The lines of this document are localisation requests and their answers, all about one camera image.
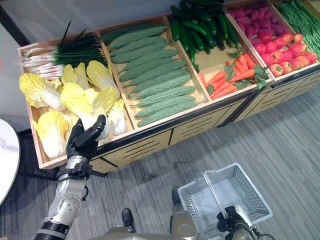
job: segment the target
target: black cable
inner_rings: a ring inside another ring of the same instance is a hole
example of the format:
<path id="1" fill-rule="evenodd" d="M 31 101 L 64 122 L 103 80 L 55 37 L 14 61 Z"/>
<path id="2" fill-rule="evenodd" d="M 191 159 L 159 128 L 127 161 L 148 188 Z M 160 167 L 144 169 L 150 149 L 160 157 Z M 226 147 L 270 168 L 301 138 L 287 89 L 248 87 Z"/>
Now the black cable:
<path id="1" fill-rule="evenodd" d="M 262 238 L 262 237 L 267 237 L 267 238 L 270 238 L 270 239 L 272 239 L 272 240 L 276 240 L 276 239 L 274 238 L 274 236 L 272 236 L 271 234 L 268 234 L 268 233 L 263 233 L 263 234 L 261 234 L 256 228 L 253 228 L 252 230 L 253 230 L 254 234 L 258 237 L 257 240 L 259 240 L 259 239 Z"/>

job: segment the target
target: red tomato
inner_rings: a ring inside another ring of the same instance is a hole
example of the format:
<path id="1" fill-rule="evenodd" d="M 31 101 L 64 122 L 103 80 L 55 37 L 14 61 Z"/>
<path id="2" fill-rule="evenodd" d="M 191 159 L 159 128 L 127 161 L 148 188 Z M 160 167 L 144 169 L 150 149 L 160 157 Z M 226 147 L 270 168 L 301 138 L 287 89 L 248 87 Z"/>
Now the red tomato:
<path id="1" fill-rule="evenodd" d="M 306 52 L 304 56 L 307 56 L 310 59 L 310 64 L 314 64 L 317 61 L 317 54 L 314 52 Z"/>
<path id="2" fill-rule="evenodd" d="M 280 37 L 284 40 L 285 44 L 289 44 L 294 36 L 290 32 L 285 32 Z"/>
<path id="3" fill-rule="evenodd" d="M 285 40 L 283 40 L 282 37 L 277 37 L 277 38 L 273 39 L 272 41 L 275 43 L 277 50 L 282 49 L 286 45 L 286 42 L 285 42 Z"/>
<path id="4" fill-rule="evenodd" d="M 283 53 L 283 61 L 290 62 L 292 59 L 292 53 L 288 50 L 282 51 L 282 53 Z"/>
<path id="5" fill-rule="evenodd" d="M 258 38 L 261 39 L 263 44 L 265 44 L 266 42 L 271 41 L 272 36 L 273 36 L 273 34 L 272 34 L 272 32 L 270 30 L 265 30 L 265 31 L 262 31 L 262 32 L 258 33 Z"/>
<path id="6" fill-rule="evenodd" d="M 303 68 L 303 63 L 299 59 L 292 59 L 290 63 L 293 71 Z"/>
<path id="7" fill-rule="evenodd" d="M 283 74 L 288 74 L 292 72 L 292 66 L 290 62 L 283 61 L 282 63 L 280 63 L 280 66 L 283 69 Z"/>
<path id="8" fill-rule="evenodd" d="M 284 70 L 279 64 L 272 64 L 270 66 L 270 70 L 276 78 L 280 77 L 284 73 Z"/>
<path id="9" fill-rule="evenodd" d="M 263 54 L 261 57 L 268 66 L 274 64 L 275 59 L 271 54 Z"/>
<path id="10" fill-rule="evenodd" d="M 284 54 L 282 51 L 277 50 L 272 54 L 273 58 L 274 58 L 274 63 L 275 64 L 279 64 L 281 62 L 283 62 L 284 59 Z"/>
<path id="11" fill-rule="evenodd" d="M 310 58 L 308 58 L 308 57 L 305 56 L 305 55 L 298 56 L 296 59 L 299 59 L 299 60 L 302 62 L 302 64 L 303 64 L 304 67 L 310 65 Z"/>
<path id="12" fill-rule="evenodd" d="M 255 48 L 255 50 L 258 52 L 258 54 L 259 54 L 260 56 L 262 56 L 263 54 L 265 54 L 265 53 L 266 53 L 266 50 L 267 50 L 266 46 L 263 45 L 262 43 L 258 43 L 258 44 L 256 44 L 256 45 L 254 45 L 254 48 Z"/>
<path id="13" fill-rule="evenodd" d="M 266 48 L 265 53 L 266 54 L 271 54 L 277 49 L 277 45 L 273 41 L 268 41 L 265 44 L 265 48 Z"/>

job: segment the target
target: basket handle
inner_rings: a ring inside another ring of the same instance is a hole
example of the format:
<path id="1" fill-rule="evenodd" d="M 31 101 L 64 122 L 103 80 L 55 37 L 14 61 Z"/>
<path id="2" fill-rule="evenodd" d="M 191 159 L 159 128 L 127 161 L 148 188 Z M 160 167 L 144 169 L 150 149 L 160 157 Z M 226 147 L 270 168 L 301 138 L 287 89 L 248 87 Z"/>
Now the basket handle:
<path id="1" fill-rule="evenodd" d="M 209 178 L 207 176 L 207 174 L 215 174 L 216 172 L 217 172 L 216 170 L 204 171 L 201 174 L 203 175 L 204 180 L 205 180 L 207 186 L 209 187 L 209 189 L 210 189 L 210 191 L 211 191 L 211 193 L 212 193 L 212 195 L 214 197 L 214 200 L 218 204 L 218 206 L 219 206 L 219 208 L 221 210 L 223 218 L 227 219 L 228 218 L 228 214 L 227 214 L 226 210 L 224 209 L 224 207 L 222 206 L 222 204 L 221 204 L 221 202 L 220 202 L 220 200 L 219 200 L 219 198 L 218 198 L 218 196 L 217 196 L 217 194 L 216 194 L 216 192 L 214 190 L 214 187 L 212 186 L 211 181 L 209 180 Z"/>

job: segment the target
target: fake vegetable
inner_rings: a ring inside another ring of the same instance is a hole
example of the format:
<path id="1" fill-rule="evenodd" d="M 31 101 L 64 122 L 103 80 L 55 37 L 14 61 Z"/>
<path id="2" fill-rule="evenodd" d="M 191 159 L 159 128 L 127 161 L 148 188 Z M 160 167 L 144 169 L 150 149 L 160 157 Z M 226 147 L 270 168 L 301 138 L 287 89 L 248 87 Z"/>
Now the fake vegetable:
<path id="1" fill-rule="evenodd" d="M 98 89 L 103 90 L 105 88 L 113 88 L 116 92 L 116 97 L 119 97 L 120 93 L 114 82 L 112 74 L 102 63 L 98 61 L 90 61 L 89 65 L 86 67 L 86 74 L 89 77 L 90 83 Z"/>
<path id="2" fill-rule="evenodd" d="M 78 84 L 84 90 L 90 88 L 87 80 L 85 64 L 81 62 L 78 67 L 74 69 L 70 64 L 64 66 L 63 74 L 61 80 L 64 84 L 74 83 Z"/>
<path id="3" fill-rule="evenodd" d="M 127 131 L 124 104 L 122 99 L 118 99 L 108 114 L 112 135 L 117 136 Z"/>
<path id="4" fill-rule="evenodd" d="M 53 159 L 65 153 L 65 134 L 69 130 L 68 122 L 55 110 L 45 112 L 38 122 L 33 121 L 46 155 Z"/>
<path id="5" fill-rule="evenodd" d="M 61 103 L 72 113 L 81 118 L 84 130 L 90 128 L 99 115 L 106 115 L 117 99 L 117 92 L 113 87 L 104 88 L 101 92 L 93 88 L 83 90 L 75 83 L 66 83 L 61 93 Z M 107 123 L 97 141 L 103 140 L 109 135 Z"/>
<path id="6" fill-rule="evenodd" d="M 57 111 L 65 109 L 60 102 L 60 93 L 44 77 L 33 73 L 24 73 L 20 76 L 19 86 L 31 106 L 36 108 L 51 107 Z"/>

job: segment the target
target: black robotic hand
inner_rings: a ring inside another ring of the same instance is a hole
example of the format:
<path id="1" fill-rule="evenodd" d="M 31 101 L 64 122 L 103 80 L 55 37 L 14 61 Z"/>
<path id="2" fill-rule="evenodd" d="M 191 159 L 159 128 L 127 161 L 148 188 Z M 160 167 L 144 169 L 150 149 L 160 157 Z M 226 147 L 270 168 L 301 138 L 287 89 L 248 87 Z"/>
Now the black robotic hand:
<path id="1" fill-rule="evenodd" d="M 85 131 L 81 119 L 76 122 L 71 130 L 70 137 L 66 144 L 66 156 L 69 159 L 72 156 L 83 156 L 88 161 L 97 151 L 98 142 L 96 139 L 100 136 L 106 126 L 106 117 L 99 115 L 96 122 Z"/>

